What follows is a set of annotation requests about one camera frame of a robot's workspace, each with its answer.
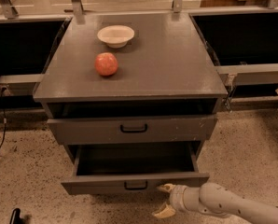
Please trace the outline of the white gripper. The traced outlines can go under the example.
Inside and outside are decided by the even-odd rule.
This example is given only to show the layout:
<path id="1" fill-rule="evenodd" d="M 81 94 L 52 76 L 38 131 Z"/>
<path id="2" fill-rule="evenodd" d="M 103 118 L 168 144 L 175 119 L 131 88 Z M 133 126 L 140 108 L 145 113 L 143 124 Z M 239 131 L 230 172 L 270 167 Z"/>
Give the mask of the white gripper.
<path id="1" fill-rule="evenodd" d="M 167 183 L 157 186 L 157 190 L 170 193 L 170 204 L 164 203 L 158 210 L 152 213 L 153 217 L 163 219 L 174 216 L 176 211 L 186 211 L 186 207 L 184 205 L 184 193 L 186 190 L 185 186 Z"/>

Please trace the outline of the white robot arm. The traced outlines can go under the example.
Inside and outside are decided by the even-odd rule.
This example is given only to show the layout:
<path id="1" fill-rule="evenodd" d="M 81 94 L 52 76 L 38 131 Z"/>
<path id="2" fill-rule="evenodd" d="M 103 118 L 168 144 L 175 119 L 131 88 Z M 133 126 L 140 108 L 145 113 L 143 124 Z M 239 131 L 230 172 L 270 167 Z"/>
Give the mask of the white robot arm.
<path id="1" fill-rule="evenodd" d="M 169 194 L 169 199 L 152 215 L 172 217 L 177 211 L 197 212 L 212 217 L 240 217 L 251 224 L 278 224 L 278 206 L 240 197 L 216 184 L 205 183 L 198 188 L 164 184 L 158 190 Z"/>

